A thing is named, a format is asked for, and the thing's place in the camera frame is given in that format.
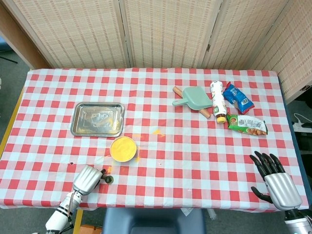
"red and white checkered tablecloth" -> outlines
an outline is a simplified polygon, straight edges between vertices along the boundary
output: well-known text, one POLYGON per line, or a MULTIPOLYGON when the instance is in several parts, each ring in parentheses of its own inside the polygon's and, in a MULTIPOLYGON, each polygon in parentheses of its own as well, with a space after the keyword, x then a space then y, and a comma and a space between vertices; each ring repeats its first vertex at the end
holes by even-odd
MULTIPOLYGON (((232 114, 237 110, 227 102, 232 114)), ((107 169, 104 181, 82 207, 202 207, 276 210, 251 191, 266 186, 249 158, 255 150, 273 153, 308 202, 297 163, 278 78, 271 71, 132 68, 41 69, 30 71, 12 132, 0 161, 0 206, 58 206, 85 164, 107 169), (250 136, 207 120, 187 106, 172 106, 176 85, 231 81, 253 102, 249 115, 264 119, 267 136, 250 136), (113 161, 113 138, 77 137, 70 132, 81 101, 125 105, 121 135, 132 137, 137 156, 113 161)))

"bottle cap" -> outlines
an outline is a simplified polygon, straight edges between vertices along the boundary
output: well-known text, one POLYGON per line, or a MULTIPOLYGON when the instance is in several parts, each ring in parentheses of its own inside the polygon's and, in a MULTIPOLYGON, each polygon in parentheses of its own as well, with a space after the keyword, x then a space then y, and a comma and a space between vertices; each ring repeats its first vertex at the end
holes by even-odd
POLYGON ((218 117, 218 118, 216 118, 216 122, 217 123, 225 123, 226 122, 226 118, 225 117, 218 117))

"gray carpet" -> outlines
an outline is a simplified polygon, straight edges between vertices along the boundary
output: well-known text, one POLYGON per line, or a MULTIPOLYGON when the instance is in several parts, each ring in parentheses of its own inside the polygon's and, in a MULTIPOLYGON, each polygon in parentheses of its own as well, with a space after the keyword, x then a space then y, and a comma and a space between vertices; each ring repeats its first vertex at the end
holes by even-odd
POLYGON ((0 56, 18 62, 15 64, 0 58, 0 78, 2 81, 0 89, 0 139, 2 139, 24 86, 29 67, 13 51, 1 52, 0 56))
MULTIPOLYGON (((15 104, 20 95, 29 68, 14 52, 0 53, 9 59, 17 60, 14 64, 0 59, 0 139, 2 139, 15 104)), ((45 233, 44 225, 54 209, 17 208, 0 209, 1 234, 45 233)), ((287 233, 283 213, 246 213, 240 211, 216 210, 217 220, 211 221, 206 212, 208 234, 284 234, 287 233)), ((84 211, 82 224, 102 226, 105 209, 84 211)))
MULTIPOLYGON (((294 100, 287 106, 289 114, 291 115, 291 119, 293 122, 298 122, 297 118, 293 115, 294 113, 301 114, 302 116, 312 120, 312 109, 307 106, 304 101, 294 100)), ((306 119, 299 117, 302 123, 308 123, 306 119)))

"wooden handle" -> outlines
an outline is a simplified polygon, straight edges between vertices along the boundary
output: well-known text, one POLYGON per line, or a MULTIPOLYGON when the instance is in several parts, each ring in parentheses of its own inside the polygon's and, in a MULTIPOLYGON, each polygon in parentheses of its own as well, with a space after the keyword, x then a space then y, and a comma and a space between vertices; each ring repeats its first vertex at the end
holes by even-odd
POLYGON ((172 90, 182 98, 182 91, 178 87, 175 86, 172 90))
MULTIPOLYGON (((178 87, 173 87, 172 89, 176 94, 178 94, 181 98, 182 96, 182 91, 178 87)), ((210 118, 211 114, 206 110, 206 109, 201 109, 199 112, 206 118, 210 118)))

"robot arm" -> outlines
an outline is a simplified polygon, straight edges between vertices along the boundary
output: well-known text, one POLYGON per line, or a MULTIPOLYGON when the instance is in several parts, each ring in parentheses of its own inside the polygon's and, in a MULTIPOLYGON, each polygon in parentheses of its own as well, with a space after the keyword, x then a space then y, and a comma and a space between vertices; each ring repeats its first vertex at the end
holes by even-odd
POLYGON ((259 160, 250 155, 259 173, 261 174, 270 195, 264 195, 255 187, 251 187, 253 193, 260 199, 274 204, 285 211, 285 223, 292 234, 312 233, 311 217, 309 210, 299 211, 302 200, 293 183, 292 178, 285 172, 278 158, 270 154, 254 152, 259 160))
POLYGON ((71 216, 82 202, 81 197, 83 195, 88 195, 99 184, 101 178, 103 178, 106 183, 110 184, 113 182, 113 177, 111 175, 104 176, 104 174, 105 170, 100 172, 88 165, 82 169, 74 180, 74 190, 66 196, 57 210, 46 222, 46 234, 60 234, 74 227, 71 222, 71 216), (70 223, 70 227, 64 229, 67 222, 70 223))

